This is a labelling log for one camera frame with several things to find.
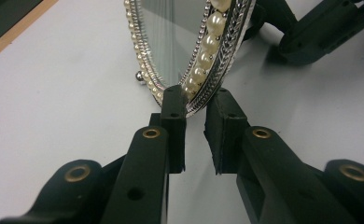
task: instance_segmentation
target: wooden edge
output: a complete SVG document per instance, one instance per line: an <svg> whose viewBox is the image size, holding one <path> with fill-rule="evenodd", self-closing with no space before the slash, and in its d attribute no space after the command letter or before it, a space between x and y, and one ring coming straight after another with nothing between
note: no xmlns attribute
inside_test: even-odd
<svg viewBox="0 0 364 224"><path fill-rule="evenodd" d="M34 21L51 8L58 0L44 0L34 7L24 18L0 37L0 52L7 47L17 36L28 28Z"/></svg>

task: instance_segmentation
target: white surface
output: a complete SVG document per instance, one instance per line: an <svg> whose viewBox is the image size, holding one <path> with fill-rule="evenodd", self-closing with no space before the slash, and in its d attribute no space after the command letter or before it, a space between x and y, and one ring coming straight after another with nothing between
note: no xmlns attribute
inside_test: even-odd
<svg viewBox="0 0 364 224"><path fill-rule="evenodd" d="M364 163L364 31L301 68L266 64L268 47L244 43L224 84L250 123L279 132L314 167ZM0 218L25 213L63 164L106 165L126 153L160 111L137 69L117 0L60 0L0 54ZM235 175L215 176L203 124L204 111L188 120L169 223L247 223Z"/></svg>

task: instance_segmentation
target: hand mirror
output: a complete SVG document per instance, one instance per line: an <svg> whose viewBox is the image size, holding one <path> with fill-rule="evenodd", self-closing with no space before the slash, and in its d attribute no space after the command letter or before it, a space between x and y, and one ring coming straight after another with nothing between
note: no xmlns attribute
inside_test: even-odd
<svg viewBox="0 0 364 224"><path fill-rule="evenodd" d="M255 0L124 0L137 73L159 105L181 85L187 116L206 106L230 70Z"/></svg>

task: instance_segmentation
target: silver mirror frame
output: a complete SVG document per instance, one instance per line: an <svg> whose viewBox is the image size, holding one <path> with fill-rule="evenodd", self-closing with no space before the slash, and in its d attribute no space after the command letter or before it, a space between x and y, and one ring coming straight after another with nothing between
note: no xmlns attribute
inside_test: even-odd
<svg viewBox="0 0 364 224"><path fill-rule="evenodd" d="M231 69L237 50L241 46L255 1L205 1L198 39L188 67L178 83L188 98L187 117L204 108L220 88L225 75ZM161 83L161 76L151 58L140 0L124 0L124 6L141 76L157 103L161 105L162 94L168 86ZM211 53L208 53L209 48L214 48L209 47L208 41L205 41L210 35L217 37L216 51L212 50Z"/></svg>

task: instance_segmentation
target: decorative pearl trim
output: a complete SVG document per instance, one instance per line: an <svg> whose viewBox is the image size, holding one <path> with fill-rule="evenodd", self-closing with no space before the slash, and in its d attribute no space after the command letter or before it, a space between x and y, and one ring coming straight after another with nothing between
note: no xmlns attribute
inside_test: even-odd
<svg viewBox="0 0 364 224"><path fill-rule="evenodd" d="M229 71L256 0L206 0L202 25L188 68L179 81L189 101L188 117L203 108ZM140 0L124 0L133 48L143 80L161 105L167 88L158 75L147 42Z"/></svg>

